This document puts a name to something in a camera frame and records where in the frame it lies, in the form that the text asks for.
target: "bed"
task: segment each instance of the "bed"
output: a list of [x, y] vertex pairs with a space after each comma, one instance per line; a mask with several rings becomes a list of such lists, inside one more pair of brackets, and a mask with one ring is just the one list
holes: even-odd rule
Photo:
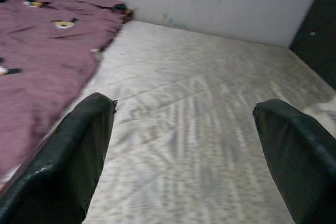
[[116, 0], [0, 4], [0, 188], [94, 75], [126, 11]]
[[294, 223], [252, 111], [336, 93], [287, 49], [132, 21], [103, 53], [93, 92], [118, 99], [85, 224]]

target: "bedsheet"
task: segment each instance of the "bedsheet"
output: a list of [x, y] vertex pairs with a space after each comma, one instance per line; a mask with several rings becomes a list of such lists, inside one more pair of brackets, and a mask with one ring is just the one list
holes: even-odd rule
[[96, 91], [119, 102], [84, 224], [293, 223], [253, 108], [336, 95], [285, 48], [143, 22], [106, 49], [80, 99]]
[[116, 0], [0, 4], [0, 181], [41, 141], [95, 73], [125, 14]]

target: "white mattress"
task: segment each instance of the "white mattress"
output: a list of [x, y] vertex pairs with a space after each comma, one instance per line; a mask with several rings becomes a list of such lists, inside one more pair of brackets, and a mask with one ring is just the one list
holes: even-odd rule
[[131, 22], [82, 96], [119, 100], [85, 224], [293, 223], [255, 130], [255, 103], [332, 91], [287, 49]]

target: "cartoon print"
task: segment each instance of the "cartoon print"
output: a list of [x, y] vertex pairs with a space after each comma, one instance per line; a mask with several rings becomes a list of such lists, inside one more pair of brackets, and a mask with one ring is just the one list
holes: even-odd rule
[[73, 18], [70, 22], [62, 20], [54, 20], [54, 25], [58, 29], [68, 29], [70, 27], [73, 27], [75, 25], [75, 22], [77, 22], [76, 18]]
[[[4, 62], [5, 60], [3, 58], [0, 58], [0, 63]], [[12, 69], [7, 69], [3, 66], [0, 66], [0, 76], [4, 76], [6, 74], [12, 74], [12, 73], [21, 73], [22, 69], [19, 68], [12, 68]]]
[[50, 2], [38, 2], [36, 0], [27, 0], [27, 1], [24, 1], [23, 4], [27, 7], [41, 8], [41, 7], [44, 7], [50, 4]]

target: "purple blanket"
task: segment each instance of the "purple blanket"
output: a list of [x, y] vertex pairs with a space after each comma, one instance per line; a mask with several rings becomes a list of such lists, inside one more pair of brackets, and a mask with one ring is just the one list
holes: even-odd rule
[[9, 0], [0, 4], [0, 179], [41, 141], [94, 74], [125, 15], [116, 0]]

